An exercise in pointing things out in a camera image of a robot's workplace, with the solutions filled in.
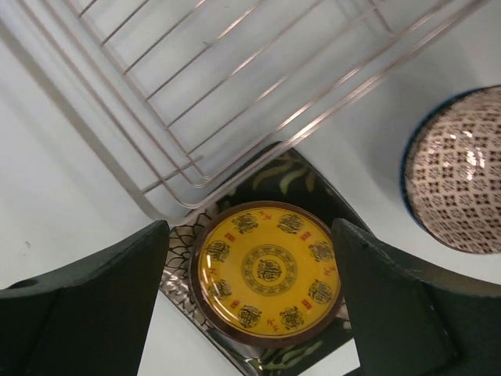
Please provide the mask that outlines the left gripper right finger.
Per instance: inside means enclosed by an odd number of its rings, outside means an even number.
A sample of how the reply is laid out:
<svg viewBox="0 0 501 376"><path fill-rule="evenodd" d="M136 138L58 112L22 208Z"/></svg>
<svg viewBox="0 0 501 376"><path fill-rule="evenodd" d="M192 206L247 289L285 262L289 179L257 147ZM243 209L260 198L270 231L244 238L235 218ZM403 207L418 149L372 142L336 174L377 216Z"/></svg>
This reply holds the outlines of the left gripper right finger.
<svg viewBox="0 0 501 376"><path fill-rule="evenodd" d="M500 286L436 266L335 219L355 375L498 375Z"/></svg>

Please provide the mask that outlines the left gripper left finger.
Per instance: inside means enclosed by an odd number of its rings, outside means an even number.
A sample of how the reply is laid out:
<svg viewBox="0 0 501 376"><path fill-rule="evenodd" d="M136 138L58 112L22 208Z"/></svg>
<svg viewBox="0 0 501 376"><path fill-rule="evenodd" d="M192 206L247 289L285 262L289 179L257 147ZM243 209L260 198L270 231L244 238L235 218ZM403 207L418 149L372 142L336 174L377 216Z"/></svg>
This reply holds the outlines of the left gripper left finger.
<svg viewBox="0 0 501 376"><path fill-rule="evenodd" d="M156 221L1 291L3 375L136 375L169 247Z"/></svg>

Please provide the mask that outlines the yellow round patterned plate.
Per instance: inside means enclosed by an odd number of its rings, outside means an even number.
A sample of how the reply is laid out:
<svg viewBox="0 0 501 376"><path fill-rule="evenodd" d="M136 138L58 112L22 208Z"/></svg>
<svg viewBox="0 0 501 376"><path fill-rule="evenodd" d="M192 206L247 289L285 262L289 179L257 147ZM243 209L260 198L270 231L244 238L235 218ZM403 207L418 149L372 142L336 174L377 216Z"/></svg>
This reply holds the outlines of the yellow round patterned plate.
<svg viewBox="0 0 501 376"><path fill-rule="evenodd" d="M330 230L276 201L240 204L210 221L193 245L189 282L211 325L249 346L307 341L342 305Z"/></svg>

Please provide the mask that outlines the brown patterned white bowl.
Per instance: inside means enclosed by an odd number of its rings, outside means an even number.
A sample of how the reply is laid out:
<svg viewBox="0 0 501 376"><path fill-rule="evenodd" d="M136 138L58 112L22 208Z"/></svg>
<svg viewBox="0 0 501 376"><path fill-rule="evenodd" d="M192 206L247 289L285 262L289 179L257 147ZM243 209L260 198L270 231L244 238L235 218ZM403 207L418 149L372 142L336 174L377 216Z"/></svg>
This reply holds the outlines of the brown patterned white bowl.
<svg viewBox="0 0 501 376"><path fill-rule="evenodd" d="M456 251L500 252L500 87L435 107L402 155L400 190L418 226Z"/></svg>

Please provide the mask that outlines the metal wire dish rack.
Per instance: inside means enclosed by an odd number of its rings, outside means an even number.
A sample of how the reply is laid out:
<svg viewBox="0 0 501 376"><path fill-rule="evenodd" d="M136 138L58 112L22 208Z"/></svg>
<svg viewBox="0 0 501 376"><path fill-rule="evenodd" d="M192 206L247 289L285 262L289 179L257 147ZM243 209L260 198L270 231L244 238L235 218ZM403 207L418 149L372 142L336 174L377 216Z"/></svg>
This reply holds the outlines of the metal wire dish rack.
<svg viewBox="0 0 501 376"><path fill-rule="evenodd" d="M8 48L143 210L214 199L299 144L480 1L4 1Z"/></svg>

